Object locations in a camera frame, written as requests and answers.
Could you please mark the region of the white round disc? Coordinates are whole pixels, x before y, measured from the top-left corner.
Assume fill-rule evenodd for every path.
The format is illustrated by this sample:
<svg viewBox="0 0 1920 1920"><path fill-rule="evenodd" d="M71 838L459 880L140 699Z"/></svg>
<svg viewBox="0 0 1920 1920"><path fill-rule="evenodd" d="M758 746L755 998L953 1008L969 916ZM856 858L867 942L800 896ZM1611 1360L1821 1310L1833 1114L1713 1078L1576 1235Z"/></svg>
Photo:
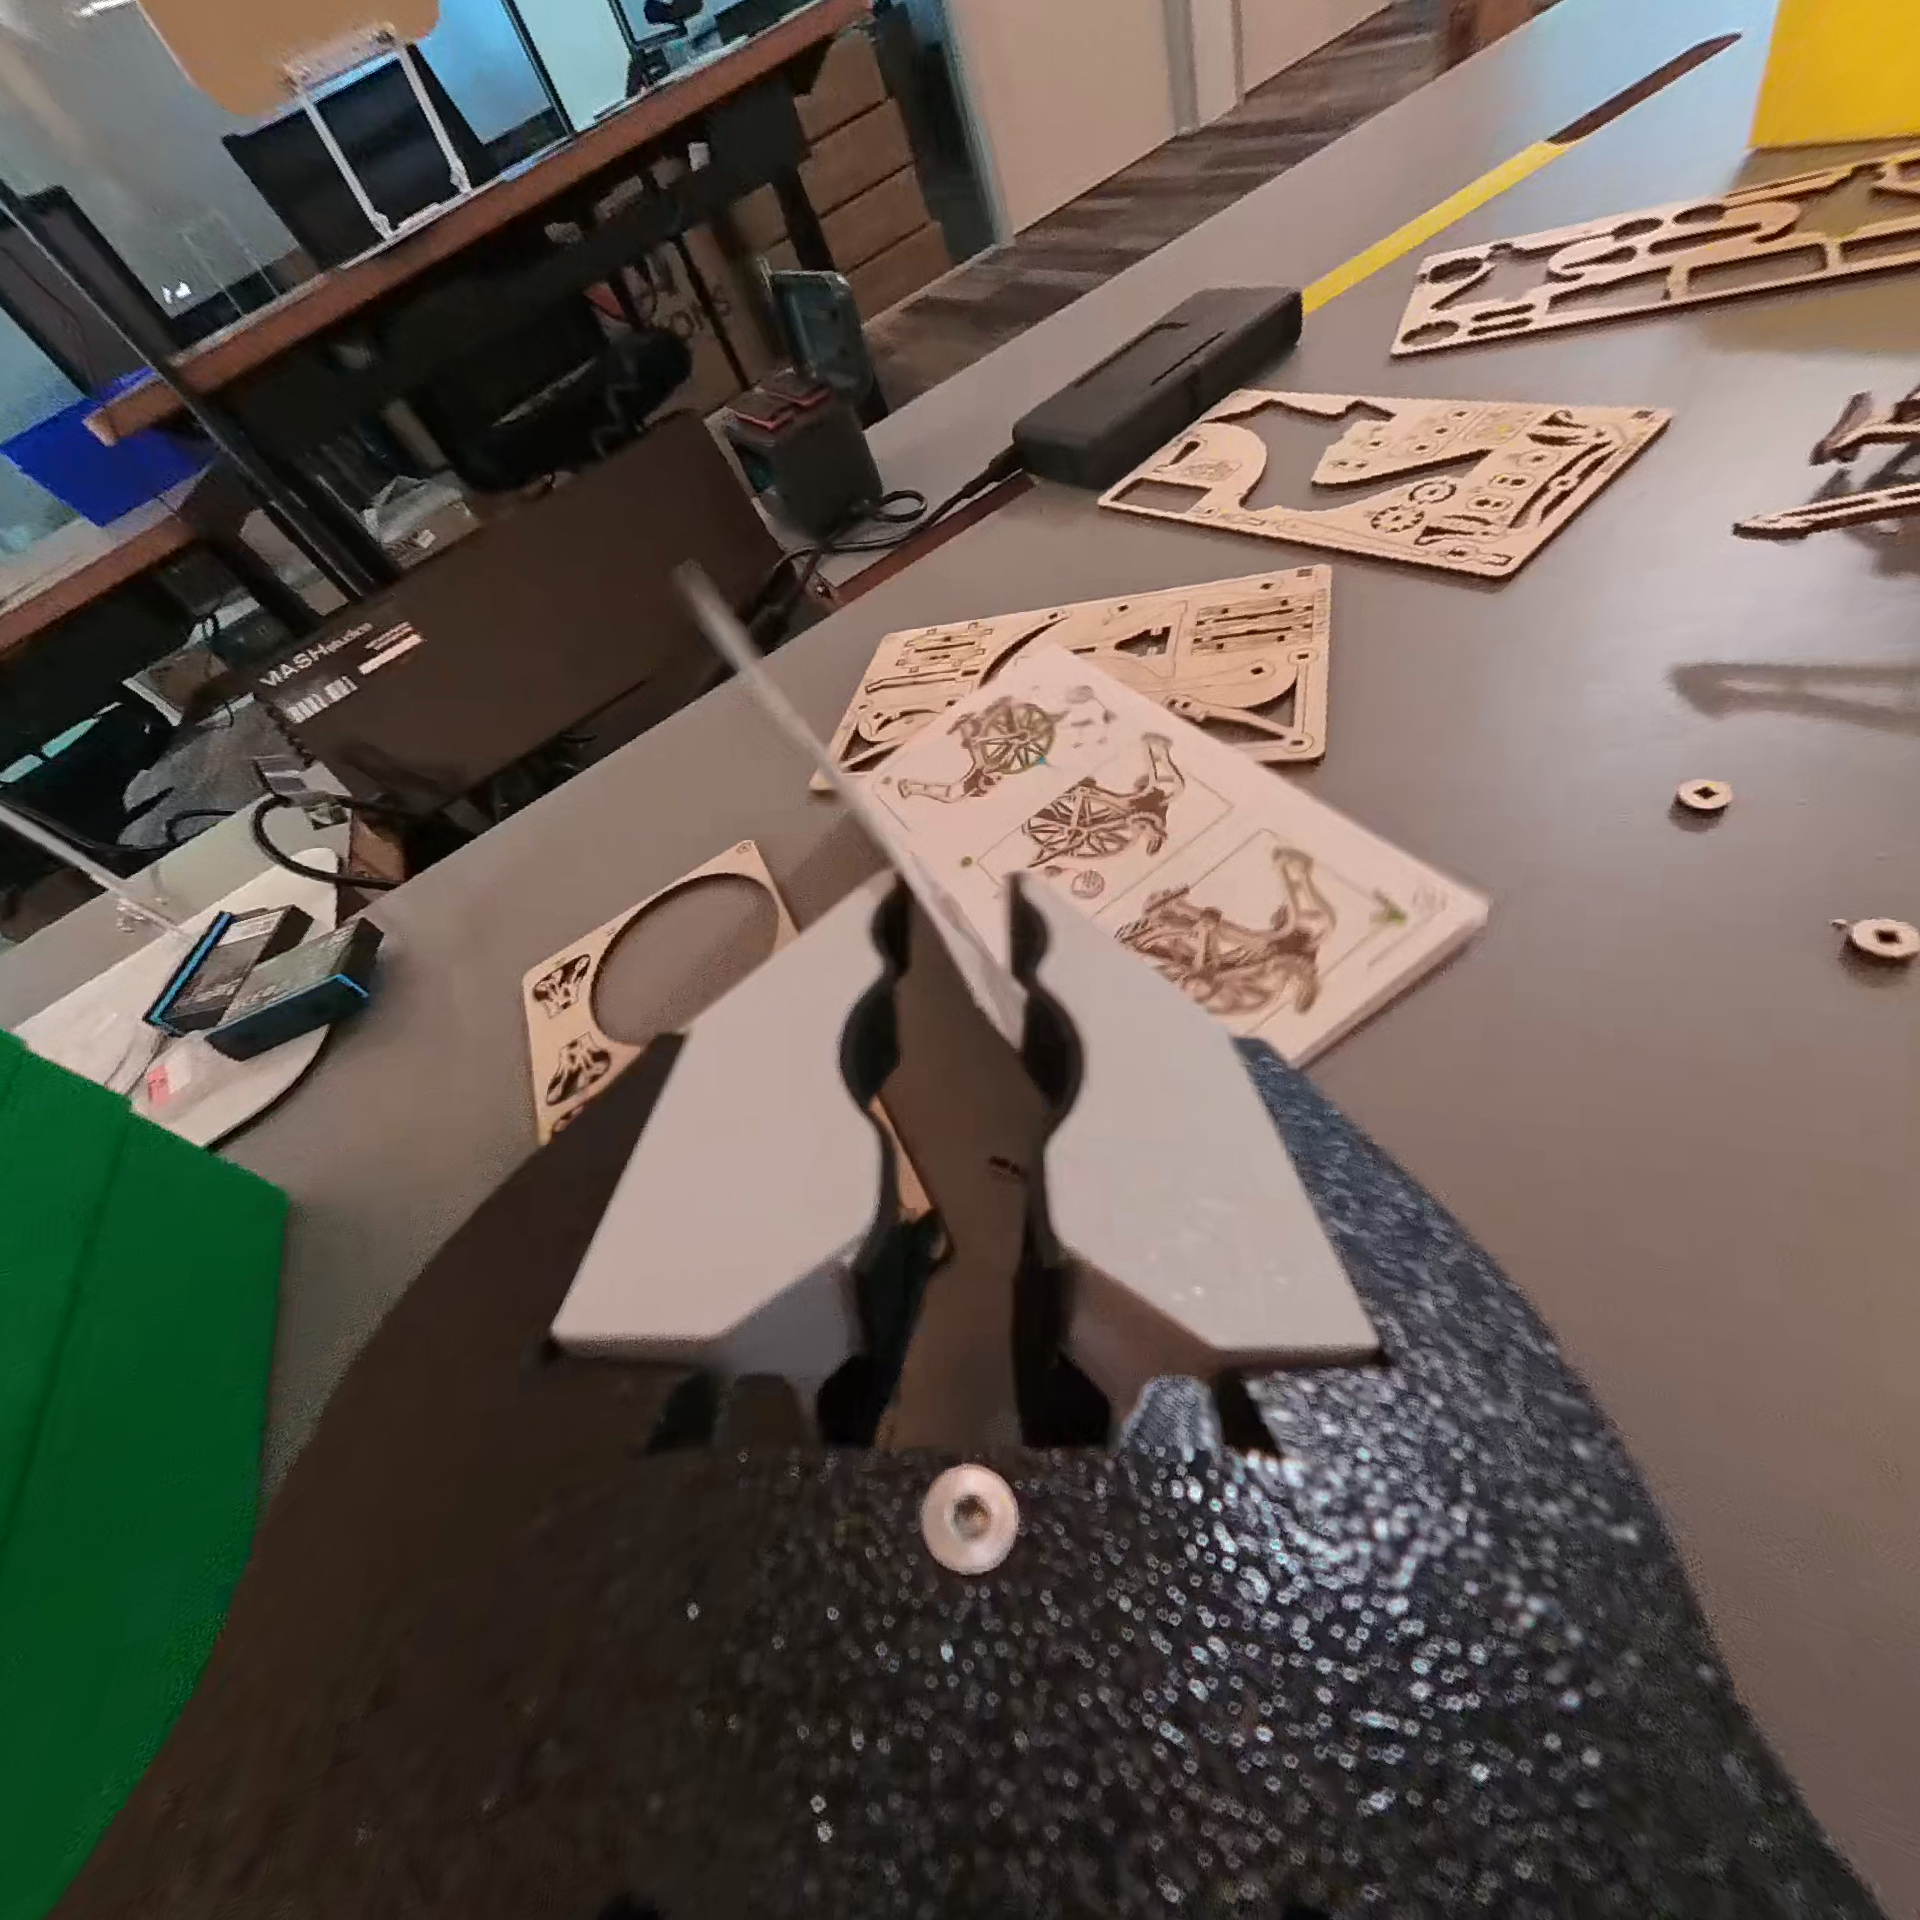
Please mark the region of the white round disc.
<svg viewBox="0 0 1920 1920"><path fill-rule="evenodd" d="M195 914L172 908L172 927L43 1010L8 1019L7 1028L43 1060L123 1096L132 1115L191 1146L220 1147L297 1090L324 1048L321 1034L289 1040L248 1063L229 1063L203 1040L165 1040L144 1015L220 911L246 914L271 904L302 908L313 932L333 927L339 919L331 885L269 868Z"/></svg>

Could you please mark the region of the long wooden desk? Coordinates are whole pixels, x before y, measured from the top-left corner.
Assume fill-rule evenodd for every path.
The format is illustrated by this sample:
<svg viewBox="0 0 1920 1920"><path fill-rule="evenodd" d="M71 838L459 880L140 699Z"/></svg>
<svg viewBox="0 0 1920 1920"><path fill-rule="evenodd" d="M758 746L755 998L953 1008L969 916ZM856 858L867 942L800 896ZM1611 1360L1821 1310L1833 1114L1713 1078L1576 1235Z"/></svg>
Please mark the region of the long wooden desk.
<svg viewBox="0 0 1920 1920"><path fill-rule="evenodd" d="M807 140L797 93L811 86L829 46L871 23L871 5L820 3L732 42L719 58L627 100L608 118L470 194L444 200L390 243L335 272L302 280L271 304L176 352L156 322L119 315L101 285L45 237L43 219L8 184L7 228L45 263L73 304L123 343L140 381L87 419L94 440L190 420L220 454L243 495L302 549L344 599L397 582L397 570L304 459L352 420L401 399L448 359L494 340L559 298L611 280L659 244L708 223L733 200L769 184L797 222L800 254L831 260L797 165ZM455 272L495 266L509 243L573 222L584 239L526 269L481 301L475 320L395 346L361 371L321 359L347 332L397 301L440 293Z"/></svg>

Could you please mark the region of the green plastic bin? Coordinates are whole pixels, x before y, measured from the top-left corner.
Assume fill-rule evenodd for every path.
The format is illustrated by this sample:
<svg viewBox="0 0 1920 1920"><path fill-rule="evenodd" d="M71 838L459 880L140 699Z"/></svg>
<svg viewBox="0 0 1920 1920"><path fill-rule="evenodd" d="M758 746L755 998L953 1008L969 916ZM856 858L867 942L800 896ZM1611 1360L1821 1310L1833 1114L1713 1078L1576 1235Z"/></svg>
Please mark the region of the green plastic bin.
<svg viewBox="0 0 1920 1920"><path fill-rule="evenodd" d="M287 1212L5 1036L5 1917L62 1900L223 1630Z"/></svg>

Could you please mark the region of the laser-cut wooden parts sheet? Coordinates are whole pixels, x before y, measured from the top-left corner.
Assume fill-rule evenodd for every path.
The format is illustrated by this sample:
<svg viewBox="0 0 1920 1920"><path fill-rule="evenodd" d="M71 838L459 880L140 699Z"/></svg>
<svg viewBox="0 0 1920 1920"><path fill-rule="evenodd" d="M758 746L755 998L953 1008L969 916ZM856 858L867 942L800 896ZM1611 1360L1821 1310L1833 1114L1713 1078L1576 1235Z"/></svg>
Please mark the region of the laser-cut wooden parts sheet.
<svg viewBox="0 0 1920 1920"><path fill-rule="evenodd" d="M1398 362L1916 272L1918 149L1431 254Z"/></svg>
<svg viewBox="0 0 1920 1920"><path fill-rule="evenodd" d="M1327 567L891 631L831 733L864 773L1009 661L1056 646L1262 764L1327 749Z"/></svg>
<svg viewBox="0 0 1920 1920"><path fill-rule="evenodd" d="M1256 508L1256 419L1336 422L1324 508ZM1107 512L1505 582L1667 431L1653 406L1241 388L1108 487Z"/></svg>

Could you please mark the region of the white framed black panel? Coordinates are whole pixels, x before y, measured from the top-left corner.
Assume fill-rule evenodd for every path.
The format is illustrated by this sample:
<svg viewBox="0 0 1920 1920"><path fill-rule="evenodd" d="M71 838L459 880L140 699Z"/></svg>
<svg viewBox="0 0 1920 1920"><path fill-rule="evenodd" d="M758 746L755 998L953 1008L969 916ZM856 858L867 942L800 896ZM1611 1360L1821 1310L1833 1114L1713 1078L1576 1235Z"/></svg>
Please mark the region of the white framed black panel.
<svg viewBox="0 0 1920 1920"><path fill-rule="evenodd" d="M340 79L313 111L223 134L223 151L324 269L382 246L487 171L481 144L416 51Z"/></svg>

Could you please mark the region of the dark brown labelled cardboard box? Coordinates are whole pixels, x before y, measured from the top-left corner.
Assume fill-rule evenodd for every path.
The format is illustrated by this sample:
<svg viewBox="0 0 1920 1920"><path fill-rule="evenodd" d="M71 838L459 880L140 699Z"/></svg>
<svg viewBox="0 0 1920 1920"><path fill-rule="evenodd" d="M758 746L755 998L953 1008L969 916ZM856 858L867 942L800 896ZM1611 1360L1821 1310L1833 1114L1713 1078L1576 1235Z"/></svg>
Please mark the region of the dark brown labelled cardboard box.
<svg viewBox="0 0 1920 1920"><path fill-rule="evenodd" d="M246 683L420 872L719 683L683 567L760 650L795 631L788 556L708 422L675 413L292 640Z"/></svg>

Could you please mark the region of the yellow plastic bin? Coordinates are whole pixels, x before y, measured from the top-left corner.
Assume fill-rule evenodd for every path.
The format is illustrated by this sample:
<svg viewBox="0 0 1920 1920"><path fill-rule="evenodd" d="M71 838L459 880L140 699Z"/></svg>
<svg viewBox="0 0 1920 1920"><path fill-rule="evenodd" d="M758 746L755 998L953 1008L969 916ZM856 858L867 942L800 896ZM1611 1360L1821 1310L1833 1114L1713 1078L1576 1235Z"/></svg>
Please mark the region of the yellow plastic bin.
<svg viewBox="0 0 1920 1920"><path fill-rule="evenodd" d="M1918 3L1781 3L1753 154L1918 140Z"/></svg>

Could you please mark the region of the wooden bicycle model frame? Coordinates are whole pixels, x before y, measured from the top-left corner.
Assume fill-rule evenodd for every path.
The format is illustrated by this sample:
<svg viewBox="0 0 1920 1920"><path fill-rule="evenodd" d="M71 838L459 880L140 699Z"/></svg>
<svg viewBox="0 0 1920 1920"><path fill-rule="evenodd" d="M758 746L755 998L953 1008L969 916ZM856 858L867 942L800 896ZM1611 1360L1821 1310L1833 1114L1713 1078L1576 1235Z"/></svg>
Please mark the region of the wooden bicycle model frame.
<svg viewBox="0 0 1920 1920"><path fill-rule="evenodd" d="M1807 503L1734 522L1733 534L1757 542L1797 542L1853 525L1907 522L1918 514L1918 388L1878 403L1851 396L1835 422L1812 443L1812 467L1851 468L1868 453L1888 454L1868 487L1825 487Z"/></svg>

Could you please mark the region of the black rectangular case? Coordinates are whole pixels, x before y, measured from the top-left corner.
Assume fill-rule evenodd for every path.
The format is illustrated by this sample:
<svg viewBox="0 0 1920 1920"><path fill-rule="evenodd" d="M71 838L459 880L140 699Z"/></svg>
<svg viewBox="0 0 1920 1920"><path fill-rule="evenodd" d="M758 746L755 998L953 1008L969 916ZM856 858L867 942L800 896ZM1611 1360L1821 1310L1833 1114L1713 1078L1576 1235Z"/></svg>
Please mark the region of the black rectangular case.
<svg viewBox="0 0 1920 1920"><path fill-rule="evenodd" d="M1013 428L1024 472L1102 491L1301 340L1305 294L1206 287L1108 352Z"/></svg>

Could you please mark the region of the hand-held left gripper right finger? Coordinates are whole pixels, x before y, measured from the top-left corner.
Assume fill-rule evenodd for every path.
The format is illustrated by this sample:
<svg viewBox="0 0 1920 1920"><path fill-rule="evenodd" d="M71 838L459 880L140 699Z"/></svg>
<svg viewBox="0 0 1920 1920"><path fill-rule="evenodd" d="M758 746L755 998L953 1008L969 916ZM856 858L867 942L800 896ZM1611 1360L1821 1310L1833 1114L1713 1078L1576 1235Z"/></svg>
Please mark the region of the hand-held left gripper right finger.
<svg viewBox="0 0 1920 1920"><path fill-rule="evenodd" d="M1227 1028L1056 886L1014 882L1008 936L1043 1117L1016 1407L1127 1412L1165 1376L1376 1362L1381 1335Z"/></svg>

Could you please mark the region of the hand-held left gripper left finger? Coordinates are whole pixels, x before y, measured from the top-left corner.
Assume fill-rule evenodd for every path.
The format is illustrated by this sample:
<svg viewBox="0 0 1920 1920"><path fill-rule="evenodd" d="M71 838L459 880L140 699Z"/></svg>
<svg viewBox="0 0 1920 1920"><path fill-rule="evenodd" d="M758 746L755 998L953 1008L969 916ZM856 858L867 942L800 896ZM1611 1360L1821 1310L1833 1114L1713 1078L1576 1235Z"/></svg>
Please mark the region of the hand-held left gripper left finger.
<svg viewBox="0 0 1920 1920"><path fill-rule="evenodd" d="M880 1103L910 932L880 875L693 1021L551 1324L565 1356L889 1407L920 1306Z"/></svg>

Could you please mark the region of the assembly instruction booklet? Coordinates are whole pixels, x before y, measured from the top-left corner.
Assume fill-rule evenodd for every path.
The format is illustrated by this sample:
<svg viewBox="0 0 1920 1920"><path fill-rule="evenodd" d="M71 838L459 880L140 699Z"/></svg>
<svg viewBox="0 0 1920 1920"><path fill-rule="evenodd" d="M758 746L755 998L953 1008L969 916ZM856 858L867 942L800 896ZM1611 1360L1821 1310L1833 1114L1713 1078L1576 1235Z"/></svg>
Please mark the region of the assembly instruction booklet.
<svg viewBox="0 0 1920 1920"><path fill-rule="evenodd" d="M1089 656L1024 650L847 775L695 567L678 595L1014 1030L1014 896L1084 916L1241 1040L1307 1066L1488 925L1471 886L1260 768Z"/></svg>

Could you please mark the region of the black red charger box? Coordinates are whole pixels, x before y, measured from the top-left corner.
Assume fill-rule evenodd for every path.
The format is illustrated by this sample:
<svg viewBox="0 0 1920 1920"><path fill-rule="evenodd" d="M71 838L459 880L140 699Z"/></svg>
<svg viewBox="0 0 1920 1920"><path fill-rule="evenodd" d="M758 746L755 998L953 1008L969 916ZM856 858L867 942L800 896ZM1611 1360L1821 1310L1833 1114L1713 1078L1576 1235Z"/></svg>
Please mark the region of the black red charger box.
<svg viewBox="0 0 1920 1920"><path fill-rule="evenodd" d="M881 503L885 487L855 406L793 367L733 396L718 422L752 491L783 523L828 540Z"/></svg>

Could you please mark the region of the black device blue trim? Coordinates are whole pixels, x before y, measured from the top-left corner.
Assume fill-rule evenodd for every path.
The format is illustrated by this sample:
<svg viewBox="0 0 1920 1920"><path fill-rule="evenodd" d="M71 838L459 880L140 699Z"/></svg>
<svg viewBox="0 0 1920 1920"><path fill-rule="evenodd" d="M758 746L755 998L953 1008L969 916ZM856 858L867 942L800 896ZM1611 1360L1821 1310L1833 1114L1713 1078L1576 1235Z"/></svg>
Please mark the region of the black device blue trim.
<svg viewBox="0 0 1920 1920"><path fill-rule="evenodd" d="M142 1021L166 1040L207 1034L216 1027L248 976L297 948L315 922L299 904L220 911L188 958L166 976Z"/></svg>
<svg viewBox="0 0 1920 1920"><path fill-rule="evenodd" d="M248 1063L277 1047L357 1018L373 996L384 930L352 919L255 965L205 1045L230 1063Z"/></svg>

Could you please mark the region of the brown cardboard box stack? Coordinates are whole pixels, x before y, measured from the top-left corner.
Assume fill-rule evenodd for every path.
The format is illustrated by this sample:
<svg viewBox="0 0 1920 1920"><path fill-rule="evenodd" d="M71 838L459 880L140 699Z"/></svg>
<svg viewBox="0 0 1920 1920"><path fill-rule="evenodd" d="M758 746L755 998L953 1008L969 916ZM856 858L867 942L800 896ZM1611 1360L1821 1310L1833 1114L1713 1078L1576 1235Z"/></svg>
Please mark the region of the brown cardboard box stack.
<svg viewBox="0 0 1920 1920"><path fill-rule="evenodd" d="M800 178L856 315L875 322L953 269L949 162L928 59L908 27L840 31L800 95Z"/></svg>

